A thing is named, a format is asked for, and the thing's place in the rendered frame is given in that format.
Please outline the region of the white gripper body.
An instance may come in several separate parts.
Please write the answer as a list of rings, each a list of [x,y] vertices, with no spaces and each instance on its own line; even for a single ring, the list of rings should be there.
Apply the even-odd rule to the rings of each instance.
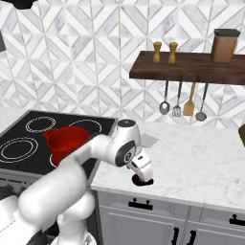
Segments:
[[[152,179],[151,160],[144,152],[141,152],[139,155],[137,155],[133,162],[137,169],[136,173],[142,181],[148,182]]]

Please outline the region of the hanging wooden spatula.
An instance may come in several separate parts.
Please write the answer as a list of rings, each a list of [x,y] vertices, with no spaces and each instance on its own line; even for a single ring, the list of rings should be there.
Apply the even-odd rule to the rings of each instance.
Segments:
[[[192,99],[193,99],[193,95],[194,95],[195,85],[196,85],[195,82],[191,85],[189,100],[184,104],[184,109],[183,109],[183,115],[184,116],[190,116],[191,117],[193,115],[194,103],[193,103]]]

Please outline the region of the red pot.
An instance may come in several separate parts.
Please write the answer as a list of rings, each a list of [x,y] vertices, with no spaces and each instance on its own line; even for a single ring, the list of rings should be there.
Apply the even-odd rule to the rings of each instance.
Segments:
[[[51,128],[43,133],[43,137],[51,151],[50,161],[54,167],[90,139],[88,131],[79,126]]]

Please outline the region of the grey flat square pad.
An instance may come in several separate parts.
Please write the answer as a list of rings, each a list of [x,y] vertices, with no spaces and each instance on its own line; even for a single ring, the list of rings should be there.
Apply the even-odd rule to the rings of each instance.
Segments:
[[[141,136],[142,147],[150,148],[159,141],[158,138],[143,133]]]

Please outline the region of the grey drawer front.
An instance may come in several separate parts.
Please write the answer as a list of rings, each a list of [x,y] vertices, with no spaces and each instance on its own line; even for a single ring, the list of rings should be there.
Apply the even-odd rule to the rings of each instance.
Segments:
[[[99,191],[98,198],[100,205],[108,208],[118,208],[128,211],[153,213],[182,220],[185,220],[187,218],[189,212],[189,205],[178,204],[169,201],[161,201],[152,198],[137,197],[135,195],[124,195]],[[134,198],[136,198],[137,201],[140,203],[144,203],[146,200],[149,200],[150,205],[153,206],[153,210],[149,211],[129,207],[128,202],[132,201]]]
[[[198,221],[201,223],[213,224],[213,225],[218,225],[223,227],[225,226],[242,227],[229,223],[229,219],[232,218],[234,214],[236,215],[237,219],[245,220],[245,214],[242,213],[225,212],[225,211],[203,208],[198,218]]]

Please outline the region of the grey cupboard door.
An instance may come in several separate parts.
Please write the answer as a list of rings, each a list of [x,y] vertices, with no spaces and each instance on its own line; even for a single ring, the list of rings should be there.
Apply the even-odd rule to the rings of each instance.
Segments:
[[[190,221],[183,245],[187,245],[190,231],[196,231],[193,245],[245,245],[245,230],[224,228]]]
[[[100,207],[103,245],[171,245],[173,229],[179,228],[180,245],[185,222],[142,212]]]

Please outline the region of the hanging metal spoon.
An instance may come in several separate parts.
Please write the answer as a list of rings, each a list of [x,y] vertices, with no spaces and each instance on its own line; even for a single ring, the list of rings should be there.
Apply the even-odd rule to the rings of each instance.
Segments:
[[[167,91],[168,91],[168,81],[166,81],[165,86],[165,98],[167,98]],[[169,103],[166,99],[159,105],[159,111],[162,115],[166,115],[169,111]]]

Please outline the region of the hanging metal slotted turner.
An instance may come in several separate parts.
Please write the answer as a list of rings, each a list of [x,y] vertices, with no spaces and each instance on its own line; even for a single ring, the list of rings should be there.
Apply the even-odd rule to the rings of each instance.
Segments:
[[[179,82],[177,100],[180,100],[181,90],[182,90],[182,82]],[[181,107],[180,107],[179,104],[176,104],[173,107],[173,109],[172,109],[172,116],[173,117],[180,117],[181,116]]]

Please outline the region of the hanging metal ladle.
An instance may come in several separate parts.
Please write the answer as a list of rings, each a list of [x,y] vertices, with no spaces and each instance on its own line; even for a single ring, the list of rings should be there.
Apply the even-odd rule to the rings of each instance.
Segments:
[[[207,91],[208,91],[208,84],[205,84],[205,88],[204,88],[204,93],[203,93],[203,99],[202,101],[205,101],[206,95],[207,95]],[[195,115],[196,120],[198,120],[199,122],[203,122],[206,118],[207,115],[203,112],[203,108],[200,108],[200,111]]]

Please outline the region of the brown wooden object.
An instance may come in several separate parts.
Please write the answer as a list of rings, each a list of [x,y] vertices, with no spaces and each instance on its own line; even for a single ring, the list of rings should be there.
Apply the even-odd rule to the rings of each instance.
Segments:
[[[241,139],[241,142],[243,143],[244,147],[245,147],[245,123],[242,124],[239,128],[238,128],[238,135]]]

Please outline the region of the dark wooden shelf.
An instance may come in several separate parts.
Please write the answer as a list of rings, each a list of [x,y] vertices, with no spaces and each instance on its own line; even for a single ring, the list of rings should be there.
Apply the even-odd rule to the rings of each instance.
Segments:
[[[245,85],[245,55],[234,55],[231,63],[212,63],[210,54],[177,53],[173,64],[167,62],[169,52],[160,52],[154,63],[153,53],[140,51],[130,78],[187,81],[213,84]]]

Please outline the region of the wooden salt shaker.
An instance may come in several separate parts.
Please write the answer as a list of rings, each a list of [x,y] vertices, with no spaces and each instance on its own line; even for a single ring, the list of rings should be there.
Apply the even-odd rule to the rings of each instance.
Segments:
[[[162,47],[162,43],[161,42],[154,42],[153,47],[154,47],[154,55],[153,55],[152,61],[154,63],[159,63],[160,62],[160,50]]]

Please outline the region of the wooden pepper shaker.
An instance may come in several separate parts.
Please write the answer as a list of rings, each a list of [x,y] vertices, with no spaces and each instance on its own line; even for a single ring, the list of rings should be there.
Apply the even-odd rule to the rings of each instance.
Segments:
[[[169,56],[168,56],[168,63],[173,64],[176,60],[175,57],[175,53],[176,53],[176,49],[178,47],[178,43],[177,42],[170,42],[169,43]]]

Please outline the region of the black hob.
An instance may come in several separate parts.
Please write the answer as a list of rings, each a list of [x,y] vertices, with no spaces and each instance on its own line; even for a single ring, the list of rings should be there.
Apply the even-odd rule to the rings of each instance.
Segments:
[[[0,172],[35,182],[54,169],[44,132],[75,125],[90,135],[111,136],[117,122],[116,118],[29,110],[0,136]]]

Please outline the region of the brown jar with black lid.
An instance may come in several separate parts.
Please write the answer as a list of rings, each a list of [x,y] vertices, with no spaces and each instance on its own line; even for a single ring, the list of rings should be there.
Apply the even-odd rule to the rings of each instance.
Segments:
[[[213,63],[227,64],[232,61],[234,48],[240,31],[237,29],[215,29],[211,60]]]

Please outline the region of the black range hood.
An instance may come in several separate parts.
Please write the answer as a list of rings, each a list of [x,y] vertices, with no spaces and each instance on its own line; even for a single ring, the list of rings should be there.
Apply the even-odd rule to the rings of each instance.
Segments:
[[[28,10],[33,6],[33,3],[37,0],[12,0],[12,4],[18,10]]]

